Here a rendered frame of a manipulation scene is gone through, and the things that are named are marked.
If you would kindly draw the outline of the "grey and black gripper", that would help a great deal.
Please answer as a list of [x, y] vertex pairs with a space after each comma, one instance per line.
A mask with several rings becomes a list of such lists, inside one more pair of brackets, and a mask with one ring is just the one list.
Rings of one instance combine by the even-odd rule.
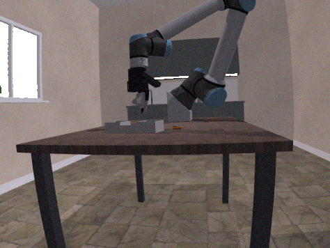
[[146, 71], [146, 68], [144, 67], [136, 67], [136, 68], [128, 69], [128, 82], [127, 82], [127, 85], [129, 85], [129, 90], [127, 90], [127, 92], [132, 92], [132, 91], [137, 92], [142, 90], [141, 93], [138, 92], [136, 94], [136, 98], [132, 100], [133, 104], [140, 106], [141, 113], [143, 113], [143, 111], [144, 113], [146, 113], [146, 109], [148, 106], [148, 99], [149, 99], [148, 82], [147, 79], [142, 77], [144, 71]]

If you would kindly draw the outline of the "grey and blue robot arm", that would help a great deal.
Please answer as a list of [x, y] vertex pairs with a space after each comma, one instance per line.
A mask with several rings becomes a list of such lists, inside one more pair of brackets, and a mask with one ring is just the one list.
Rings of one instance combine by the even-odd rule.
[[[196, 68], [171, 95], [189, 110], [196, 98], [211, 108], [225, 102], [225, 77], [239, 40], [246, 16], [255, 8], [256, 0], [208, 0], [161, 28], [129, 38], [129, 67], [148, 67], [148, 56], [169, 56], [169, 39], [205, 19], [218, 10], [229, 8], [223, 30], [208, 74]], [[153, 39], [156, 38], [156, 39]]]

